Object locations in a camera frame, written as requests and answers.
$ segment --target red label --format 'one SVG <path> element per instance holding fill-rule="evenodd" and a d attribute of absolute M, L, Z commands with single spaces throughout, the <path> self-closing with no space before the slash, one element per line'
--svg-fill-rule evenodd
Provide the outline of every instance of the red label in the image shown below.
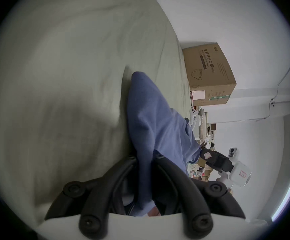
<path fill-rule="evenodd" d="M 240 171 L 240 174 L 239 174 L 241 177 L 245 178 L 247 176 L 247 174 L 245 172 L 243 172 L 242 170 Z"/>

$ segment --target brown box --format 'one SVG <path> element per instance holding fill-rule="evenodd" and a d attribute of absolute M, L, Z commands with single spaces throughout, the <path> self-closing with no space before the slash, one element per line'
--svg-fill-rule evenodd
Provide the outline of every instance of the brown box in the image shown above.
<path fill-rule="evenodd" d="M 198 165 L 200 167 L 205 167 L 206 161 L 200 157 L 200 158 L 198 158 Z"/>
<path fill-rule="evenodd" d="M 203 182 L 207 182 L 207 181 L 208 181 L 208 178 L 209 178 L 209 177 L 207 177 L 207 176 L 202 176 L 202 177 L 201 177 L 201 180 L 202 180 Z"/>
<path fill-rule="evenodd" d="M 191 91 L 205 91 L 194 106 L 226 104 L 236 86 L 235 77 L 217 43 L 183 49 Z"/>

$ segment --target cable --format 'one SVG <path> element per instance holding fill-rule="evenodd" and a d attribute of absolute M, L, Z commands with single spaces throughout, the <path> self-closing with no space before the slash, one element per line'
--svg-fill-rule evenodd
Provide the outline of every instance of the cable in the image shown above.
<path fill-rule="evenodd" d="M 282 81 L 285 79 L 285 77 L 287 76 L 287 74 L 289 73 L 289 71 L 290 71 L 290 67 L 289 67 L 289 69 L 287 70 L 287 72 L 286 72 L 286 74 L 284 75 L 284 77 L 283 77 L 283 78 L 280 80 L 280 82 L 278 83 L 278 85 L 277 85 L 277 93 L 276 93 L 275 97 L 273 97 L 273 98 L 270 99 L 270 101 L 269 101 L 269 115 L 268 115 L 267 117 L 264 117 L 264 118 L 254 119 L 254 120 L 256 120 L 256 122 L 258 122 L 258 121 L 260 121 L 260 120 L 263 120 L 263 119 L 267 119 L 267 118 L 270 117 L 270 113 L 271 113 L 270 105 L 273 104 L 273 100 L 274 100 L 275 98 L 277 98 L 277 96 L 278 96 L 279 85 L 280 85 L 280 84 L 282 83 Z"/>
<path fill-rule="evenodd" d="M 256 120 L 256 122 L 260 121 L 260 120 L 263 120 L 263 119 L 267 119 L 270 117 L 270 114 L 271 114 L 271 110 L 270 110 L 270 105 L 272 104 L 273 100 L 278 96 L 278 89 L 279 89 L 279 85 L 282 83 L 282 81 L 286 78 L 287 74 L 289 73 L 290 71 L 290 67 L 289 69 L 287 70 L 286 74 L 284 75 L 284 77 L 280 80 L 280 82 L 278 83 L 277 85 L 277 93 L 275 95 L 275 97 L 271 98 L 270 101 L 269 101 L 269 115 L 267 117 L 262 117 L 262 118 L 254 118 L 254 119 L 246 119 L 246 120 L 236 120 L 236 121 L 228 121 L 228 122 L 221 122 L 221 123 L 234 123 L 234 122 L 246 122 L 246 121 L 254 121 Z"/>

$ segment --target small camera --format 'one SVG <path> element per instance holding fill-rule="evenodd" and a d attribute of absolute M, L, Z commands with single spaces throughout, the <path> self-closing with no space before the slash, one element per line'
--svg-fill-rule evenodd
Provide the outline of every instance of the small camera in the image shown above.
<path fill-rule="evenodd" d="M 231 147 L 228 151 L 228 157 L 229 158 L 233 158 L 235 156 L 237 152 L 237 148 L 236 147 Z"/>

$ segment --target led light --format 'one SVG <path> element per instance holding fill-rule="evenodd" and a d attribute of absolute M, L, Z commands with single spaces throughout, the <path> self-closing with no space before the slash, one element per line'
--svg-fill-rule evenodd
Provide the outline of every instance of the led light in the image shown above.
<path fill-rule="evenodd" d="M 278 207 L 278 209 L 276 210 L 276 212 L 274 213 L 274 215 L 272 215 L 271 220 L 274 222 L 278 216 L 283 212 L 283 210 L 285 209 L 285 207 L 287 206 L 288 202 L 290 200 L 290 185 L 288 188 L 288 191 L 283 199 L 283 201 L 281 202 L 280 206 Z"/>

